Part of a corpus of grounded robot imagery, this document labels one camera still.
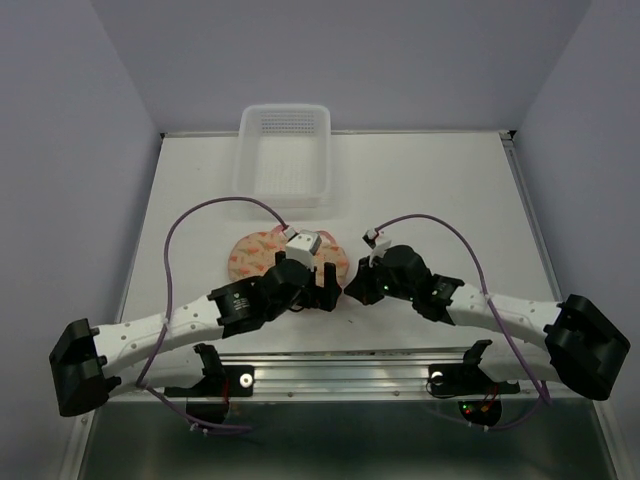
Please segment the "orange floral round laundry bag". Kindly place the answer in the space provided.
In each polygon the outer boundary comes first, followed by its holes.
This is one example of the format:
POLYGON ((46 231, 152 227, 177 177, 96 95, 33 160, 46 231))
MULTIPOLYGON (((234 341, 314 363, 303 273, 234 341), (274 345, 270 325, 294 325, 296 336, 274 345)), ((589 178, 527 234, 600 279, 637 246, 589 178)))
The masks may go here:
MULTIPOLYGON (((316 267, 315 283, 319 288, 324 286, 324 264, 336 266, 336 279, 340 287, 346 284, 349 271, 349 260, 345 250, 335 238, 325 230, 317 230, 321 244, 314 257, 316 267)), ((275 265, 276 253, 285 249, 286 236, 283 228, 277 225, 269 231, 258 231, 242 237, 232 248, 227 271, 232 282, 262 276, 275 265)))

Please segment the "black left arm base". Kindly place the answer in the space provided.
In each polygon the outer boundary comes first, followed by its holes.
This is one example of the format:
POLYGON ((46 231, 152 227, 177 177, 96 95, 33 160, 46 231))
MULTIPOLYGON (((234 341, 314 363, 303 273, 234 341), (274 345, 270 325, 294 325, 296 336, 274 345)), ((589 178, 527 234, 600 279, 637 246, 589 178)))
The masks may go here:
POLYGON ((234 398, 250 398, 254 393, 255 368, 252 365, 224 365, 213 345, 199 343, 193 348, 197 380, 186 387, 170 385, 163 394, 168 398, 217 399, 218 403, 189 404, 184 412, 197 419, 189 420, 194 430, 203 434, 239 434, 246 427, 230 425, 230 429, 220 428, 230 413, 230 401, 234 398))

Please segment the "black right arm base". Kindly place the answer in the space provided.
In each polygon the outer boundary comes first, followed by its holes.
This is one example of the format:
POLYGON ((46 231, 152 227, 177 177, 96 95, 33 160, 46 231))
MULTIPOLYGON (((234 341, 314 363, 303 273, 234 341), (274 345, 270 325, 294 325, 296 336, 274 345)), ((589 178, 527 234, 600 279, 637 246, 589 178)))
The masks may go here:
POLYGON ((458 363, 431 364, 425 388, 436 399, 459 398, 458 410, 471 426, 503 430, 506 426, 498 425, 503 412, 500 396, 515 395, 521 389, 517 381, 494 381, 480 369, 482 355, 491 345, 491 340, 480 340, 458 363))

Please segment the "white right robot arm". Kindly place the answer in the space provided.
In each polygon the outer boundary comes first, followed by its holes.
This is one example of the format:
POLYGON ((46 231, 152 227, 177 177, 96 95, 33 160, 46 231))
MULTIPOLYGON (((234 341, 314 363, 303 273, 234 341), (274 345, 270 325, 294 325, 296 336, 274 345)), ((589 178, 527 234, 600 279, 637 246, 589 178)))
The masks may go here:
POLYGON ((505 346, 480 340, 465 353, 453 377, 472 390, 535 378, 603 401, 630 350, 626 336, 586 297, 537 302, 485 294, 431 272, 407 245, 360 259, 345 293, 364 305, 386 297, 406 300, 427 320, 503 334, 505 346))

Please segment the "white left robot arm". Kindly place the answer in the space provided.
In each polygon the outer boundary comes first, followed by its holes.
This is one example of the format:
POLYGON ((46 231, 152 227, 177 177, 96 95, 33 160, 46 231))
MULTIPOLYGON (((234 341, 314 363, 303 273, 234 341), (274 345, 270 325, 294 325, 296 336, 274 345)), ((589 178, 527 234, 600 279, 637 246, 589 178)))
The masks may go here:
POLYGON ((169 351, 261 329, 295 307, 332 311, 342 293, 337 267, 305 265, 283 252, 264 274, 212 290, 176 309, 128 323, 66 325, 49 355, 58 411, 75 417, 111 397, 155 383, 169 351))

